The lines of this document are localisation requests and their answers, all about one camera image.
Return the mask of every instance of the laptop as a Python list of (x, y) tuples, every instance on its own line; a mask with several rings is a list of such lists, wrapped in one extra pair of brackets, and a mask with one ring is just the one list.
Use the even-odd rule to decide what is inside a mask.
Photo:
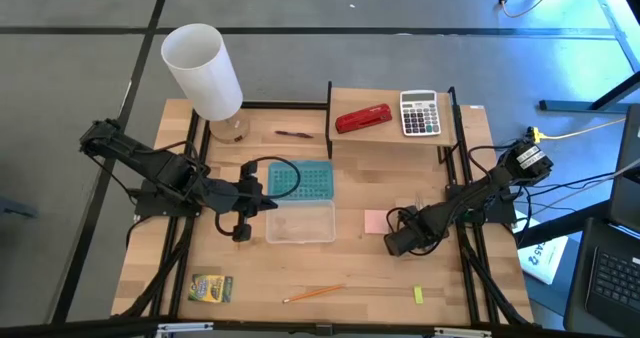
[[(636, 104), (627, 113), (617, 169), (639, 157), (640, 105)], [(597, 234), (585, 231), (583, 235), (587, 240), (583, 243), (595, 247), (585, 308), (627, 336), (640, 334), (640, 240), (636, 238), (640, 236), (637, 234), (640, 232), (639, 176), (640, 169), (634, 168), (613, 183), (608, 220), (622, 229), (599, 224)]]

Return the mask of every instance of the pink sticky note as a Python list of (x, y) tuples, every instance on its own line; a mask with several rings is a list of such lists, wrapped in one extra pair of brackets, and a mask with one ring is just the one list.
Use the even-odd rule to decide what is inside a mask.
[(389, 233), (389, 225), (387, 224), (387, 211), (365, 210), (364, 232), (367, 234)]

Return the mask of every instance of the gray floor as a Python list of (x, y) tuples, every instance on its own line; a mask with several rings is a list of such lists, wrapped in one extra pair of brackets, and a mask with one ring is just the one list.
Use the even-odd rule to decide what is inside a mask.
[[(597, 0), (549, 0), (512, 20), (496, 0), (167, 0), (161, 26), (609, 28)], [(532, 0), (509, 0), (518, 11)], [(0, 0), (2, 26), (146, 26), (155, 0)], [(152, 144), (164, 101), (181, 98), (153, 42), (127, 133)], [(37, 207), (34, 220), (0, 219), (0, 325), (48, 319), (82, 222), (97, 167), (77, 152), (91, 120), (117, 116), (141, 36), (0, 35), (0, 195)], [(548, 114), (540, 99), (592, 100), (633, 73), (610, 37), (227, 35), (247, 100), (322, 101), (326, 82), (387, 89), (456, 87), (463, 104), (487, 107), (494, 142), (535, 125), (561, 134), (616, 116)], [(640, 96), (630, 97), (640, 101)], [(609, 172), (622, 125), (553, 143), (548, 183)], [(128, 185), (139, 179), (117, 166)], [(610, 187), (563, 202), (579, 209)], [(542, 196), (536, 202), (560, 197)], [(111, 184), (85, 264), (71, 320), (109, 315), (133, 207)], [(564, 214), (548, 210), (538, 218)], [(534, 304), (536, 321), (561, 319)]]

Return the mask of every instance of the calculator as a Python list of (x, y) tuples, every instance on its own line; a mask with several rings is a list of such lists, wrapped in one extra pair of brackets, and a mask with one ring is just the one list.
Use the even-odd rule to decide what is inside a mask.
[(402, 132), (407, 137), (440, 134), (438, 94), (432, 90), (400, 92)]

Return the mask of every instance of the white lamp shade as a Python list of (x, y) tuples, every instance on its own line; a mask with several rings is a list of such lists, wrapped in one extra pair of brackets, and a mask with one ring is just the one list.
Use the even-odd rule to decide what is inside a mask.
[(242, 105), (242, 90), (222, 35), (206, 24), (180, 27), (164, 40), (162, 59), (198, 115), (221, 121)]

